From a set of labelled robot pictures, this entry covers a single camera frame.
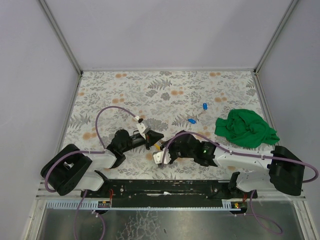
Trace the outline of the numbered keyring organizer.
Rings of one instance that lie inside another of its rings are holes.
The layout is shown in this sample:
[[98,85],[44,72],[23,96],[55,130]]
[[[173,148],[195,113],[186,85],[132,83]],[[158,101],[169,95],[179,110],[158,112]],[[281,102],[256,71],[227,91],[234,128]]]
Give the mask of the numbered keyring organizer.
[[163,144],[161,142],[157,142],[153,146],[155,147],[155,149],[157,151],[162,151],[164,149],[164,146],[163,146]]

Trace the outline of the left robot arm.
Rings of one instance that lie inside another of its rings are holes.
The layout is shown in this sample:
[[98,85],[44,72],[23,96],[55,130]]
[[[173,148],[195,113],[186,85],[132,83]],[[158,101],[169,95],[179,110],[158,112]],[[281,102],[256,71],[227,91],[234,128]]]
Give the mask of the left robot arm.
[[42,168],[40,175],[44,178],[45,189],[60,196],[69,194],[75,188],[97,191],[104,182],[97,171],[119,167],[126,159],[126,152],[140,146],[149,150],[162,138],[162,133],[151,129],[133,135],[120,129],[103,151],[90,152],[68,144]]

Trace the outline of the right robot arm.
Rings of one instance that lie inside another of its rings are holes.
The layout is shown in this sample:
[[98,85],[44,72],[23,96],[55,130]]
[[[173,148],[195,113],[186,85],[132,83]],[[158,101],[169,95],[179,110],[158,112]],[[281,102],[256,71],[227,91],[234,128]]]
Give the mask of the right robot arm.
[[204,167],[235,167],[248,170],[234,172],[231,187],[243,192],[276,189],[279,192],[299,196],[305,167],[302,161],[284,146],[277,145],[269,151],[235,149],[205,139],[200,141],[182,130],[160,146],[153,154],[157,165],[172,164],[178,158],[193,159]]

